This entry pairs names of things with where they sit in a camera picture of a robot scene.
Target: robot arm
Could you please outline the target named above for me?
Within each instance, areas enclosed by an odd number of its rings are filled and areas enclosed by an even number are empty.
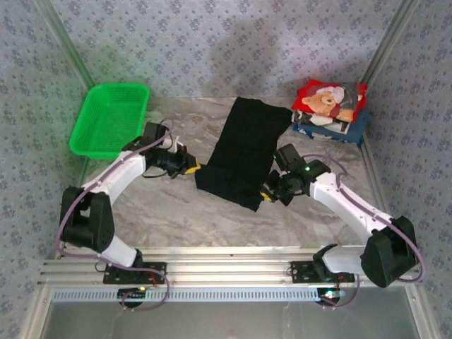
[[[417,264],[413,250],[388,226],[397,227],[415,244],[414,227],[407,218],[394,219],[346,185],[338,187],[328,166],[320,160],[306,163],[292,144],[277,150],[275,160],[285,174],[271,172],[261,192],[266,200],[281,200],[287,206],[294,196],[308,195],[339,215],[366,243],[364,251],[362,246],[336,244],[322,248],[314,255],[320,279],[343,272],[365,274],[377,286],[387,287]]]
[[[119,194],[149,167],[159,167],[174,179],[179,174],[190,174],[201,168],[198,160],[187,153],[187,149],[177,138],[165,139],[159,148],[151,148],[123,160],[129,153],[150,145],[164,136],[167,128],[160,124],[147,123],[144,134],[126,145],[119,157],[99,176],[82,185],[81,188],[69,187],[63,193],[61,218],[69,206],[84,189],[99,184],[92,189],[72,212],[60,240],[79,247],[88,247],[112,263],[122,266],[138,266],[137,250],[124,243],[114,234],[112,205]],[[112,172],[112,168],[122,162]],[[107,180],[100,181],[106,173],[111,172]]]

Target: black cloth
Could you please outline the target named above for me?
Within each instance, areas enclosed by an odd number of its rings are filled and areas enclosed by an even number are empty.
[[[195,172],[196,187],[257,211],[262,185],[292,111],[238,97],[207,165]]]

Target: patterned wallpaper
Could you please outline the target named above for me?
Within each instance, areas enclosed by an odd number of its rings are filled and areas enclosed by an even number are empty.
[[[171,97],[357,81],[399,0],[52,0],[96,82]]]
[[[61,192],[81,159],[68,138],[84,96],[31,1],[0,1],[0,338],[15,338],[42,259],[53,252]]]
[[[391,211],[417,226],[424,284],[452,338],[452,3],[422,1],[391,52],[369,106],[369,137]]]

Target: stack of folded clothes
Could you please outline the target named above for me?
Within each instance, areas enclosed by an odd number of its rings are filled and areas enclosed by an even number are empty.
[[[310,138],[362,142],[362,134],[372,115],[364,109],[365,84],[322,83],[311,80],[297,91],[292,108],[293,129]]]

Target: marble table surface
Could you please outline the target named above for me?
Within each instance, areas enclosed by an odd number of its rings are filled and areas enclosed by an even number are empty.
[[[266,97],[265,103],[288,107],[293,98]],[[146,119],[170,118],[173,136],[180,135],[189,152],[207,163],[235,98],[153,98]],[[350,172],[345,183],[374,202],[356,145],[311,140],[290,128],[278,145],[293,143],[298,152],[334,157]],[[108,162],[90,160],[85,181]],[[331,165],[333,171],[338,168]],[[151,168],[146,174],[159,174]],[[194,175],[134,180],[113,206],[117,235],[131,246],[301,246],[361,244],[353,230],[329,208],[307,196],[288,207],[263,202],[257,212],[196,189]]]

